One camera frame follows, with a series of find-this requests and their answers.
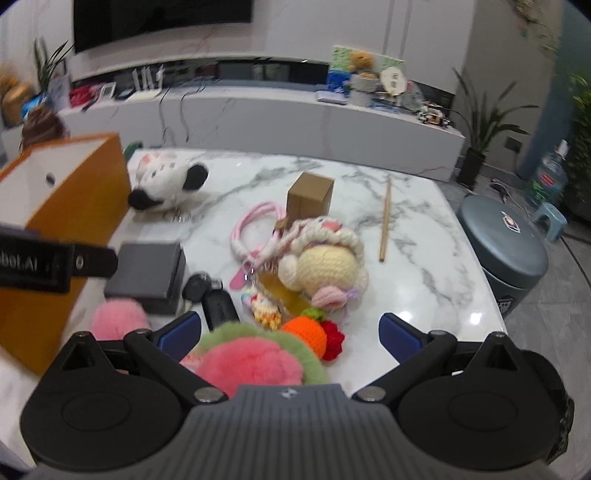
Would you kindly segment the orange crochet tangerine charm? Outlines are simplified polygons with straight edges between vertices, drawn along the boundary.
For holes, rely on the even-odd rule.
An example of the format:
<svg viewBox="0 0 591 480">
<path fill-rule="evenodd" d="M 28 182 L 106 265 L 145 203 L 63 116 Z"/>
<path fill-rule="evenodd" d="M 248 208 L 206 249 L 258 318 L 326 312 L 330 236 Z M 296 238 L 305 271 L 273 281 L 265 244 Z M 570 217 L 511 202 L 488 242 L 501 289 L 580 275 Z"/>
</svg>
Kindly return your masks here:
<svg viewBox="0 0 591 480">
<path fill-rule="evenodd" d="M 315 307 L 304 309 L 300 316 L 284 323 L 280 331 L 300 338 L 325 362 L 335 361 L 342 354 L 346 340 L 339 325 L 329 320 L 324 310 Z"/>
</svg>

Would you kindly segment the pink green fluffy pompom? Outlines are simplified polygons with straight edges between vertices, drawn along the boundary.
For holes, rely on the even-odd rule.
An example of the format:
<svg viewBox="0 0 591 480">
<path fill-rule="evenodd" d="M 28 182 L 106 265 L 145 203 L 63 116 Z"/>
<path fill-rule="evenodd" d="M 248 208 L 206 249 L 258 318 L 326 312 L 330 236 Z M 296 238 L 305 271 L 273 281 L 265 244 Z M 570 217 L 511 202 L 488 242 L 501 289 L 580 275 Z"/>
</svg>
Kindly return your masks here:
<svg viewBox="0 0 591 480">
<path fill-rule="evenodd" d="M 201 337 L 181 365 L 229 398 L 242 385 L 301 386 L 329 382 L 318 356 L 296 335 L 228 322 Z"/>
</svg>

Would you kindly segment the white black plush cow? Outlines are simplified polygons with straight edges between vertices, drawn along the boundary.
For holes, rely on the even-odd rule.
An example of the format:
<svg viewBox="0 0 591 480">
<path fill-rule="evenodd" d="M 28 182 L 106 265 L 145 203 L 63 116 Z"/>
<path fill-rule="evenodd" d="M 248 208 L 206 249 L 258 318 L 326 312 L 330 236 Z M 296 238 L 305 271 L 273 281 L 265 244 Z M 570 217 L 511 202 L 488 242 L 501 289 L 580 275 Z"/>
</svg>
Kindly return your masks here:
<svg viewBox="0 0 591 480">
<path fill-rule="evenodd" d="M 208 176 L 206 166 L 193 159 L 145 154 L 135 170 L 127 203 L 138 212 L 176 209 L 204 186 Z"/>
</svg>

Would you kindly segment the brown cardboard box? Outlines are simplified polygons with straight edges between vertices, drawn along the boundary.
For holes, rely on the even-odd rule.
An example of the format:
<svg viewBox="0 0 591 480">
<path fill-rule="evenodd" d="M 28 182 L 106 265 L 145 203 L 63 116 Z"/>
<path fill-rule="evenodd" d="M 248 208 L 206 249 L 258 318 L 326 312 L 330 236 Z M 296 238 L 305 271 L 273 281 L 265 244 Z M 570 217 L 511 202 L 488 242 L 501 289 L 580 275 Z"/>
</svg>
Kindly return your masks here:
<svg viewBox="0 0 591 480">
<path fill-rule="evenodd" d="M 287 191 L 287 219 L 296 221 L 328 215 L 334 186 L 334 179 L 301 173 Z"/>
</svg>

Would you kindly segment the crochet bunny doll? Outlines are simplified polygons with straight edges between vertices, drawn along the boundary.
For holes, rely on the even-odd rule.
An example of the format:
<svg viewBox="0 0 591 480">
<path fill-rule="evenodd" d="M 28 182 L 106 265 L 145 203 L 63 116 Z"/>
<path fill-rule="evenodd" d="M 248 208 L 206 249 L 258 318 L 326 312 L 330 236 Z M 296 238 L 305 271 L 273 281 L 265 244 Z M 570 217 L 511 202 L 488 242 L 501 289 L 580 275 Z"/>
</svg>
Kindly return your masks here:
<svg viewBox="0 0 591 480">
<path fill-rule="evenodd" d="M 341 309 L 367 291 L 365 246 L 355 231 L 337 219 L 294 221 L 274 255 L 281 284 L 304 294 L 315 308 Z"/>
</svg>

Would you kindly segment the brown water bottle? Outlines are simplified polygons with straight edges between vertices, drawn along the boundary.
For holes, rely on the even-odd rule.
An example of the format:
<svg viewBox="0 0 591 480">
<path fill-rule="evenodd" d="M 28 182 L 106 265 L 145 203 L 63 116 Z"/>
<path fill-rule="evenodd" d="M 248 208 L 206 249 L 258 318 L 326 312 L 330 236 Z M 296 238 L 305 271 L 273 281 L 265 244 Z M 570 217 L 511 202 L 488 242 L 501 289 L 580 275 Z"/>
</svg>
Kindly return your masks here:
<svg viewBox="0 0 591 480">
<path fill-rule="evenodd" d="M 34 107 L 27 114 L 21 132 L 20 152 L 27 148 L 70 136 L 60 117 L 45 104 Z"/>
</svg>

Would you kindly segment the grey round stool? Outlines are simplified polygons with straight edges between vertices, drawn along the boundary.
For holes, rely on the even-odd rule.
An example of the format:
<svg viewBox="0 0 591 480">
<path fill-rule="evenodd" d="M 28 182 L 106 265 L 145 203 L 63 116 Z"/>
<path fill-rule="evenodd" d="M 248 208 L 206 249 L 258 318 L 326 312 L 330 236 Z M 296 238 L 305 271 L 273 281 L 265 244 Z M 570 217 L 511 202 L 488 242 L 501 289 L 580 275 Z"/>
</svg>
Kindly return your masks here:
<svg viewBox="0 0 591 480">
<path fill-rule="evenodd" d="M 507 317 L 540 282 L 549 260 L 533 227 L 508 205 L 469 195 L 457 217 L 480 262 L 498 309 Z"/>
</svg>

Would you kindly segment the black car key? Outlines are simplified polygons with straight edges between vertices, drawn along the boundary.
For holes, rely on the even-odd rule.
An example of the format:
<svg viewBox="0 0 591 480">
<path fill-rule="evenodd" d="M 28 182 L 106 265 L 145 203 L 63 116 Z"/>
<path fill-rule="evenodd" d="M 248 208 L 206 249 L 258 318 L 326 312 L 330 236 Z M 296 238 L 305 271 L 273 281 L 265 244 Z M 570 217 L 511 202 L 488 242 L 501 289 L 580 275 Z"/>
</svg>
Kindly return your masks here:
<svg viewBox="0 0 591 480">
<path fill-rule="evenodd" d="M 182 296 L 191 305 L 201 306 L 209 331 L 225 323 L 240 321 L 235 304 L 221 280 L 212 279 L 205 272 L 197 272 L 187 279 Z"/>
</svg>

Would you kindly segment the left green leafy plant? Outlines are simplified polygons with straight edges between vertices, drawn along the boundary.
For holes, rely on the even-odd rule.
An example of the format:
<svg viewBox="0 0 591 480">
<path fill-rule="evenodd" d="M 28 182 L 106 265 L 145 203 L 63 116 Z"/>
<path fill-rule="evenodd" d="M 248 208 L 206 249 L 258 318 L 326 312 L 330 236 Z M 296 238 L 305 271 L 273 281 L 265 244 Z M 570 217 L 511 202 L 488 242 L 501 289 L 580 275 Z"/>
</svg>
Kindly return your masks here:
<svg viewBox="0 0 591 480">
<path fill-rule="evenodd" d="M 48 90 L 49 83 L 57 67 L 65 61 L 72 49 L 73 45 L 70 45 L 68 41 L 65 41 L 50 53 L 43 37 L 38 37 L 34 40 L 34 62 L 37 82 L 41 93 L 45 93 Z"/>
</svg>

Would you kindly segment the water jug bottle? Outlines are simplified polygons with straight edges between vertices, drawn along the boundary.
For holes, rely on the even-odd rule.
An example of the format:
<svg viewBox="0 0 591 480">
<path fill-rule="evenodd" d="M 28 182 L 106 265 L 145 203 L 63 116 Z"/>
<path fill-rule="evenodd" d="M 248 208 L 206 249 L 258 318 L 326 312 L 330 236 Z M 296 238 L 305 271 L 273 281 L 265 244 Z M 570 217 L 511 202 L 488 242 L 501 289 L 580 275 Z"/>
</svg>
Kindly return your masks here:
<svg viewBox="0 0 591 480">
<path fill-rule="evenodd" d="M 532 207 L 539 207 L 548 202 L 557 205 L 568 182 L 563 162 L 569 151 L 566 140 L 542 158 L 538 168 L 530 179 L 526 190 L 526 201 Z"/>
</svg>

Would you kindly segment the white wifi router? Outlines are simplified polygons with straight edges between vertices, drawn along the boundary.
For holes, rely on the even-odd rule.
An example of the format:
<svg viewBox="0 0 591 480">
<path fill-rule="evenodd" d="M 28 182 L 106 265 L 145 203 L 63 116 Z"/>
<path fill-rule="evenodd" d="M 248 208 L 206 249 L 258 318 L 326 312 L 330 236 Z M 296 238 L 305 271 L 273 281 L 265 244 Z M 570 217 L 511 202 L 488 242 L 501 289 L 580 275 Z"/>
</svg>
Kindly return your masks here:
<svg viewBox="0 0 591 480">
<path fill-rule="evenodd" d="M 142 67 L 141 70 L 132 70 L 133 93 L 128 97 L 128 102 L 152 100 L 163 92 L 164 65 L 161 64 L 156 70 L 154 76 L 149 66 Z"/>
</svg>

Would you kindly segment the dark grey square box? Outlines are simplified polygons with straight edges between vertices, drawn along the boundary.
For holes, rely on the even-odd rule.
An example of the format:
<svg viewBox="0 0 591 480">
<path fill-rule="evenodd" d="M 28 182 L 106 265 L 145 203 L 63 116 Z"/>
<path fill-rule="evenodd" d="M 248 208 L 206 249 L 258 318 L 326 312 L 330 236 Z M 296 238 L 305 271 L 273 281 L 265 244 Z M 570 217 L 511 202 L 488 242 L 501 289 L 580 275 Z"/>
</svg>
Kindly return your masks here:
<svg viewBox="0 0 591 480">
<path fill-rule="evenodd" d="M 181 296 L 186 258 L 180 243 L 123 243 L 118 267 L 107 281 L 106 299 L 132 299 L 147 314 L 175 315 Z"/>
</svg>

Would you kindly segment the small cartoon figure keychain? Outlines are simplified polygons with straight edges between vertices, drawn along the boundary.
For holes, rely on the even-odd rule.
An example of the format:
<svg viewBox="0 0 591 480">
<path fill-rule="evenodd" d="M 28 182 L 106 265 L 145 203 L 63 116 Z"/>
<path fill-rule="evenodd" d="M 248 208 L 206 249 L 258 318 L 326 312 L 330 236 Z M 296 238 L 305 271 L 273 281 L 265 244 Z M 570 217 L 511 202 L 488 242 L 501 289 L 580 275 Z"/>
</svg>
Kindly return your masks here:
<svg viewBox="0 0 591 480">
<path fill-rule="evenodd" d="M 283 315 L 281 315 L 280 308 L 261 294 L 259 290 L 253 287 L 246 288 L 240 299 L 256 323 L 266 330 L 280 330 L 283 325 Z"/>
</svg>

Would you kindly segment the gold vase with dried flowers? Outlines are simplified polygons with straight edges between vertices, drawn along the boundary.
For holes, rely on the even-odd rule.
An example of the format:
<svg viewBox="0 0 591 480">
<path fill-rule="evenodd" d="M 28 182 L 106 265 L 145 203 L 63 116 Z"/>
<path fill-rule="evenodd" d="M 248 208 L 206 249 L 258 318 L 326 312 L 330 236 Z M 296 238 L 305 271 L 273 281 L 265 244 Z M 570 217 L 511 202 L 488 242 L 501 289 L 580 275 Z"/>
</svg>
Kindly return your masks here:
<svg viewBox="0 0 591 480">
<path fill-rule="evenodd" d="M 2 68 L 0 74 L 1 114 L 7 126 L 20 125 L 23 105 L 34 97 L 33 87 Z"/>
</svg>

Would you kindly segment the brown teddy bear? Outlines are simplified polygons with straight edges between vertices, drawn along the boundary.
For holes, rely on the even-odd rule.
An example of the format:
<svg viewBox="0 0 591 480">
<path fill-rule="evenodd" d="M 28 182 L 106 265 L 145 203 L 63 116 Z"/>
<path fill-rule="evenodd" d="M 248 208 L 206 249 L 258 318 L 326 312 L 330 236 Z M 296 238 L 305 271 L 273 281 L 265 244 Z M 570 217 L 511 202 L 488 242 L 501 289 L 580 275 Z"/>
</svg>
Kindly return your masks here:
<svg viewBox="0 0 591 480">
<path fill-rule="evenodd" d="M 372 54 L 363 50 L 349 52 L 349 72 L 372 74 L 374 71 L 374 59 Z"/>
</svg>

